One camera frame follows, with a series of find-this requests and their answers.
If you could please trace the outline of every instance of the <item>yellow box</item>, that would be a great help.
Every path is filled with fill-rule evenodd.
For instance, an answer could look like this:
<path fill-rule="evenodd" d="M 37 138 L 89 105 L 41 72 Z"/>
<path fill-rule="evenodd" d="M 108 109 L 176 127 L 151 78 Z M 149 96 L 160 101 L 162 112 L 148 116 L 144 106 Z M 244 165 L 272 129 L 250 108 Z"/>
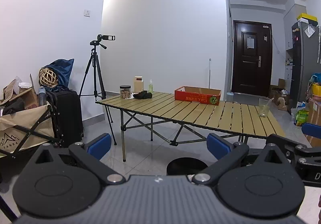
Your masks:
<path fill-rule="evenodd" d="M 313 83 L 313 84 L 312 84 L 312 94 L 313 94 L 314 96 L 321 97 L 321 86 L 319 86 L 319 85 L 316 84 L 316 83 Z"/>
<path fill-rule="evenodd" d="M 318 22 L 317 17 L 308 15 L 308 14 L 306 14 L 306 13 L 301 13 L 301 14 L 297 17 L 297 20 L 299 20 L 300 18 L 311 19 L 311 20 L 313 20 L 313 21 Z"/>

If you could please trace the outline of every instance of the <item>dark brown door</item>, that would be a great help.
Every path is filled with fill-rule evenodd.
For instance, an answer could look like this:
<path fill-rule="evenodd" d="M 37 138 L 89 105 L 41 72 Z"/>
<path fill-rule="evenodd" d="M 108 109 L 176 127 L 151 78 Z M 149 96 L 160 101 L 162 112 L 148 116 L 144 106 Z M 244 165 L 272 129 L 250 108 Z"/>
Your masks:
<path fill-rule="evenodd" d="M 268 96 L 272 72 L 271 24 L 234 21 L 232 92 Z"/>

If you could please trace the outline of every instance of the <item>white string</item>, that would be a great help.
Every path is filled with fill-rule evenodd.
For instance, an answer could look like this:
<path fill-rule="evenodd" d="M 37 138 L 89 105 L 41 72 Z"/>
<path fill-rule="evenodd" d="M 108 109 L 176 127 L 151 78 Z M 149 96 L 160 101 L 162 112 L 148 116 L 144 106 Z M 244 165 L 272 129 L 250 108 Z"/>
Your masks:
<path fill-rule="evenodd" d="M 284 58 L 284 60 L 286 60 L 286 58 L 281 54 L 281 52 L 280 52 L 280 50 L 279 50 L 279 48 L 278 48 L 278 46 L 277 46 L 277 44 L 276 44 L 276 41 L 275 41 L 273 35 L 272 35 L 272 39 L 273 39 L 274 44 L 275 44 L 275 46 L 276 46 L 276 48 L 277 48 L 277 50 L 278 50 L 279 55 L 282 56 L 282 57 Z"/>

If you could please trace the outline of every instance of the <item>door lock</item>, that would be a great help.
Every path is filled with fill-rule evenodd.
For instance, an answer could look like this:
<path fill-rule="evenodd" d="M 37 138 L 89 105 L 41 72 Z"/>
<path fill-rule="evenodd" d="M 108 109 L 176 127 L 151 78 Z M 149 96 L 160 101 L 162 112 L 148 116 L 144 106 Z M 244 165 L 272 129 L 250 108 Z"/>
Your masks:
<path fill-rule="evenodd" d="M 261 56 L 259 56 L 258 61 L 259 61 L 259 67 L 261 67 Z"/>

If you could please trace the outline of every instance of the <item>wall outlet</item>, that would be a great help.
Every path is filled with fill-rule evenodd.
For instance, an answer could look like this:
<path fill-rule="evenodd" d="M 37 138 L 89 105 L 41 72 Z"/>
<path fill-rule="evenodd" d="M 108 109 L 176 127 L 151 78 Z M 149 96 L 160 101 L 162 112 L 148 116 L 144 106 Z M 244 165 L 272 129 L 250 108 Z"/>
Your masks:
<path fill-rule="evenodd" d="M 83 12 L 83 15 L 90 17 L 90 10 L 85 9 L 85 11 Z"/>

